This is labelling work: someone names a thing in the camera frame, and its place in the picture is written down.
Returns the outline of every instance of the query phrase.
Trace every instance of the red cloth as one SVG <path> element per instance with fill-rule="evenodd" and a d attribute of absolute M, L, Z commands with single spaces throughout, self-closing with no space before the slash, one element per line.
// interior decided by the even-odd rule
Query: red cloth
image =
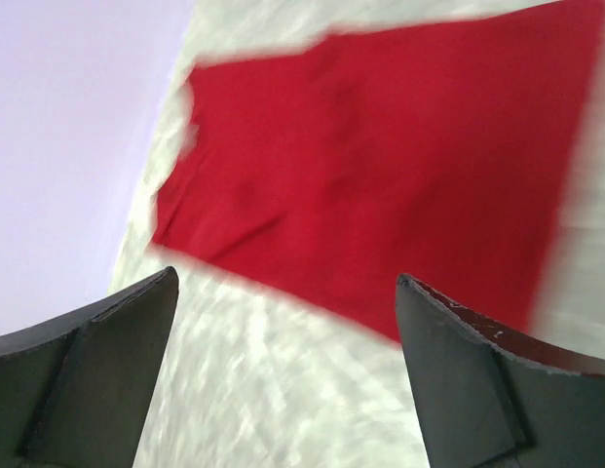
<path fill-rule="evenodd" d="M 153 241 L 394 340 L 404 272 L 525 331 L 604 19 L 564 0 L 196 67 Z"/>

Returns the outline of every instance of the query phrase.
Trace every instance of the cloth fold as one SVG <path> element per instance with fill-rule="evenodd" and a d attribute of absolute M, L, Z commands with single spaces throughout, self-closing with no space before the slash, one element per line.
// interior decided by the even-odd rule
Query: cloth fold
<path fill-rule="evenodd" d="M 400 273 L 528 332 L 604 22 L 562 0 L 197 66 L 153 242 L 393 340 Z"/>

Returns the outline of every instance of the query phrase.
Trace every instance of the folded red cloth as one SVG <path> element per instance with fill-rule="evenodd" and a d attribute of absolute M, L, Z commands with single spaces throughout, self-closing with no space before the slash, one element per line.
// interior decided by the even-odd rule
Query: folded red cloth
<path fill-rule="evenodd" d="M 527 331 L 604 20 L 563 0 L 197 67 L 153 241 L 395 340 L 404 272 Z"/>

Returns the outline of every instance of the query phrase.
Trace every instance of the white wall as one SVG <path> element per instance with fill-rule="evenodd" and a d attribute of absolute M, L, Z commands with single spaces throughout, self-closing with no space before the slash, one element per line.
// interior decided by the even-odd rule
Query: white wall
<path fill-rule="evenodd" d="M 192 0 L 0 0 L 0 334 L 105 295 Z"/>

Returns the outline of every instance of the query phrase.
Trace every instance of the marble pattern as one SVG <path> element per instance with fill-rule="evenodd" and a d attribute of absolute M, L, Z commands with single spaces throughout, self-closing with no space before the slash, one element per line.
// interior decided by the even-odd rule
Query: marble pattern
<path fill-rule="evenodd" d="M 185 136 L 188 109 L 181 84 L 195 56 L 302 45 L 339 21 L 404 22 L 533 3 L 198 2 L 134 196 L 111 286 L 116 291 L 168 264 L 177 268 L 181 281 L 170 345 L 135 468 L 428 466 L 403 357 L 395 345 L 284 294 L 148 247 L 152 198 Z M 599 231 L 591 241 L 596 251 L 590 254 L 596 254 L 605 243 L 605 227 L 586 229 Z M 562 313 L 551 315 L 565 318 L 543 336 L 603 355 L 605 349 L 596 349 L 594 343 L 605 342 L 605 280 L 599 277 L 605 257 L 599 259 L 603 270 L 594 268 L 596 260 L 586 261 L 592 264 L 578 269 L 584 282 L 573 280 L 583 289 L 566 294 L 571 298 L 558 306 Z M 604 302 L 578 331 L 577 313 L 564 307 L 583 310 L 573 306 L 582 294 L 592 294 L 586 289 L 590 275 Z"/>

